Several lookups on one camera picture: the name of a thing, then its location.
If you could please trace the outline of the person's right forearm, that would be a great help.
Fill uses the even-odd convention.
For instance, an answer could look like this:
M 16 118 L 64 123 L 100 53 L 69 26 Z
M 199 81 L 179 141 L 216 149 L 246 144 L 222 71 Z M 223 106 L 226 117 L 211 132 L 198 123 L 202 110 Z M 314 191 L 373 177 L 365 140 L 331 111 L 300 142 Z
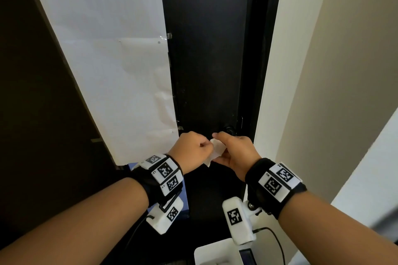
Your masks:
M 278 222 L 311 265 L 398 265 L 398 246 L 311 192 L 292 196 Z

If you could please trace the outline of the person's left forearm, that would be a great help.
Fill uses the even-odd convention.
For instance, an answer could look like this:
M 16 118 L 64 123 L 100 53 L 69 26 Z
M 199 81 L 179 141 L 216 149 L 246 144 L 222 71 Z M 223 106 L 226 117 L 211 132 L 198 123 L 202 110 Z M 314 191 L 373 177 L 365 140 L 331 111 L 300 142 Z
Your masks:
M 124 178 L 63 211 L 0 251 L 0 265 L 99 265 L 148 208 Z

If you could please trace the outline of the person's right hand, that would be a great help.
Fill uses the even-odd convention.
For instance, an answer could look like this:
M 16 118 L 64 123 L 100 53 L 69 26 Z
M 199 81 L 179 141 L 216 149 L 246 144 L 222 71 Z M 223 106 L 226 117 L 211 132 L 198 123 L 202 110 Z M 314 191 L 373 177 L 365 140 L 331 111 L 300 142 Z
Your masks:
M 241 181 L 245 182 L 246 173 L 261 159 L 251 139 L 245 136 L 231 136 L 225 132 L 215 132 L 212 136 L 226 146 L 233 158 L 233 166 L 228 167 Z M 213 162 L 221 164 L 221 157 L 217 157 Z

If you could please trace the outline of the person's left hand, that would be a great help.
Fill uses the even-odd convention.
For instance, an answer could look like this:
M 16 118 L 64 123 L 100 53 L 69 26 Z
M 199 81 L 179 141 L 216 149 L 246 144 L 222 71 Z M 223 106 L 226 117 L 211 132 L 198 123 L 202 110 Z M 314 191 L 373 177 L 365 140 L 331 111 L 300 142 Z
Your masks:
M 200 157 L 199 144 L 207 138 L 204 135 L 190 131 L 182 133 L 171 150 L 167 153 L 180 166 L 182 174 L 197 169 L 207 157 Z

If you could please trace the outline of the black wristband with markers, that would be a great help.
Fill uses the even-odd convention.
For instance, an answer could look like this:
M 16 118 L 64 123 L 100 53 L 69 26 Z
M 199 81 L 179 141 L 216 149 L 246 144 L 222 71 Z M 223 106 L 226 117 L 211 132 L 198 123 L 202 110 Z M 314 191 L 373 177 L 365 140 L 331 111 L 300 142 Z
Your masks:
M 306 185 L 284 163 L 259 159 L 246 173 L 248 201 L 279 219 L 282 209 L 296 194 L 307 191 Z
M 183 188 L 183 173 L 180 165 L 167 154 L 154 154 L 137 163 L 130 178 L 137 181 L 147 194 L 149 207 L 155 204 L 166 206 L 177 197 Z

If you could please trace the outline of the white door frame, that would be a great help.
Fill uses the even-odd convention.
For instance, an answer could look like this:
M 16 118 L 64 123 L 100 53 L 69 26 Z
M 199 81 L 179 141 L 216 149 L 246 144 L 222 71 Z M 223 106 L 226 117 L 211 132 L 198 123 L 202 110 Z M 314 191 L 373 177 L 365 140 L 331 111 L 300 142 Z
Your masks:
M 324 0 L 279 0 L 261 96 L 254 146 L 262 157 L 284 162 L 308 190 L 333 201 L 335 170 L 327 158 L 330 103 L 317 22 Z

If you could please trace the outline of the white device with screen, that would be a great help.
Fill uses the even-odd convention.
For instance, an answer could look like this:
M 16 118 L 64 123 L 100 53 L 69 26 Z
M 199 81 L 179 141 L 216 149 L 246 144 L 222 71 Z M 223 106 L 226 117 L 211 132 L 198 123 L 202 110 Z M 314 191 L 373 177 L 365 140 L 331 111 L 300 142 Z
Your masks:
M 232 238 L 198 247 L 195 265 L 257 265 L 250 244 L 238 246 Z

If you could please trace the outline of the black door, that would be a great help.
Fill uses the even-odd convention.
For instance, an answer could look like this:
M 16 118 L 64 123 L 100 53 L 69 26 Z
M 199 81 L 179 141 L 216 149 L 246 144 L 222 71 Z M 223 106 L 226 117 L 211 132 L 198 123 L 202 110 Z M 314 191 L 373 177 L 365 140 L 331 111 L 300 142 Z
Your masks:
M 279 0 L 162 0 L 178 134 L 254 141 Z

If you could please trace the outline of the large white paper sheet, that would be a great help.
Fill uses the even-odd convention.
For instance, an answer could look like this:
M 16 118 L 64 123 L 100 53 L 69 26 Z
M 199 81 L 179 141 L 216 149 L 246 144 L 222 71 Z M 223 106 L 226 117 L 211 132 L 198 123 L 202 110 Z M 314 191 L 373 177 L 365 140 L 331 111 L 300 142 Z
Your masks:
M 40 0 L 116 165 L 178 139 L 162 0 Z

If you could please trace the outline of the white tissue wipe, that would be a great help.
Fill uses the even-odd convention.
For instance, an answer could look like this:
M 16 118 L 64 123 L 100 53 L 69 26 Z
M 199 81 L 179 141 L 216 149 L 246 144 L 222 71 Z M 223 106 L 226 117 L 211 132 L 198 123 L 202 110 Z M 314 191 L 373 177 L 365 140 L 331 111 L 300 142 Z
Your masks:
M 217 139 L 211 139 L 210 142 L 213 145 L 213 151 L 212 153 L 206 158 L 206 160 L 203 162 L 207 167 L 210 167 L 211 162 L 216 159 L 217 157 L 221 157 L 222 154 L 224 153 L 226 146 L 219 140 Z

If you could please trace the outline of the black right wristband with markers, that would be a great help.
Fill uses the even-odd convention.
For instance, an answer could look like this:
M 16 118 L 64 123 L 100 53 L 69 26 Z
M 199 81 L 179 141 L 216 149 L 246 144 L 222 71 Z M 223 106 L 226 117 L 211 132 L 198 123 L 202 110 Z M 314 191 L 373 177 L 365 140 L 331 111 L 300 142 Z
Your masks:
M 284 163 L 259 159 L 246 173 L 248 201 L 279 219 L 282 209 L 296 194 L 307 191 L 306 185 Z

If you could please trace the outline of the black left wristband with markers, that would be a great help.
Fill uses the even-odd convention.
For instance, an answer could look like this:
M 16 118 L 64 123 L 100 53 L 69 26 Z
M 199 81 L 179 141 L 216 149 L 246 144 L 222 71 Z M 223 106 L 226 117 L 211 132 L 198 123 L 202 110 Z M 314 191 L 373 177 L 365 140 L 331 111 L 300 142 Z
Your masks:
M 137 163 L 130 178 L 137 181 L 147 194 L 149 207 L 155 204 L 166 206 L 177 197 L 183 188 L 183 173 L 180 165 L 167 154 L 154 154 Z

